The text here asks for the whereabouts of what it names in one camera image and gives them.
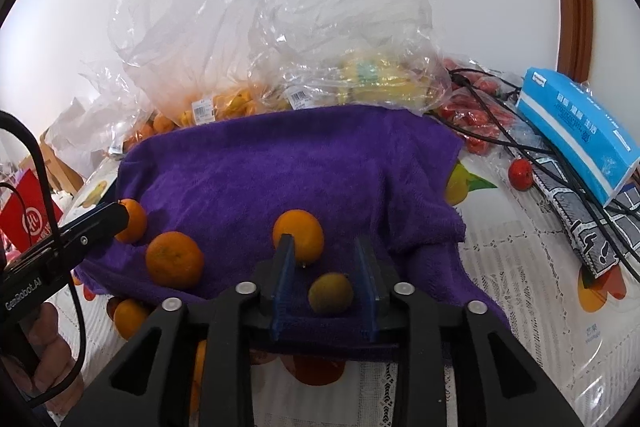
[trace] screw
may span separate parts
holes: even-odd
[[[400,295],[411,295],[415,292],[415,286],[408,282],[399,282],[394,286],[394,292]]]
[[[486,304],[482,301],[471,301],[466,305],[466,307],[469,308],[470,312],[475,313],[476,315],[485,314],[487,311]]]
[[[177,297],[169,297],[162,301],[162,309],[168,312],[175,312],[182,308],[182,301]]]
[[[251,281],[244,281],[239,283],[236,286],[236,291],[239,294],[242,295],[251,295],[253,292],[255,292],[258,289],[258,286],[256,286],[254,283],[252,283]]]

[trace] plastic bag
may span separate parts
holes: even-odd
[[[252,90],[271,110],[363,103],[421,114],[449,92],[427,0],[263,0]]]
[[[215,95],[247,88],[247,32],[257,3],[117,0],[108,33],[135,85],[173,122],[190,126],[226,109]]]
[[[447,54],[442,61],[448,71],[458,69],[470,69],[475,71],[460,71],[459,74],[464,76],[476,89],[480,89],[491,96],[499,96],[503,100],[509,98],[513,94],[514,89],[522,86],[522,78],[517,74],[508,71],[492,70],[485,68],[472,58],[464,55]],[[452,90],[460,89],[455,82],[451,83]]]
[[[87,78],[100,95],[85,109],[74,99],[49,127],[47,143],[64,163],[88,178],[109,152],[124,142],[152,113],[146,95],[118,71],[120,65],[90,64]]]
[[[487,93],[482,91],[476,91],[476,93],[505,129],[516,123],[518,118],[495,102]],[[453,92],[449,100],[437,108],[436,112],[450,123],[480,136],[500,139],[502,135],[498,126],[491,120],[478,100],[466,89],[459,89]],[[492,144],[489,142],[480,138],[465,136],[464,134],[461,134],[461,136],[465,140],[466,149],[470,153],[485,155],[491,150]]]

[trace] purple towel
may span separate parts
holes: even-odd
[[[320,261],[297,269],[284,331],[290,340],[320,337],[337,346],[362,342],[353,317],[316,317],[309,285],[327,271],[350,273],[354,238],[368,233],[376,254],[433,298],[462,305],[479,299],[501,309],[466,275],[457,243],[465,225],[444,201],[461,141],[429,118],[405,110],[347,106],[252,116],[145,140],[120,165],[119,198],[138,200],[148,229],[135,245],[113,241],[77,270],[96,293],[153,304],[216,297],[250,278],[273,256],[273,223],[292,208],[314,214],[325,236]],[[155,286],[146,245],[161,232],[192,237],[206,257],[189,294]]]

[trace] blue box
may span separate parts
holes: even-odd
[[[558,147],[607,206],[640,162],[640,148],[607,111],[564,74],[530,68],[516,104]]]

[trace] finger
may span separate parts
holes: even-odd
[[[28,339],[33,346],[47,346],[58,336],[58,310],[50,302],[40,306],[40,315],[33,323]]]
[[[57,337],[42,353],[40,364],[33,375],[33,383],[43,393],[65,370],[71,360],[71,348],[62,337]]]
[[[75,364],[74,360],[70,360],[70,362],[66,365],[63,374],[54,382],[54,385],[59,384],[63,381],[66,375],[71,372]],[[65,415],[67,414],[71,408],[78,403],[82,393],[84,392],[84,380],[82,379],[82,374],[78,375],[78,377],[73,381],[73,383],[67,387],[62,393],[52,398],[46,403],[47,409],[49,409],[52,413]]]
[[[20,365],[15,363],[13,360],[8,359],[7,357],[0,357],[0,363],[4,363],[4,368],[6,369],[7,373],[14,381],[14,384],[16,386],[18,386],[25,393],[33,392],[33,382],[31,381],[31,378],[29,378],[29,375],[25,373],[23,368],[20,367]]]

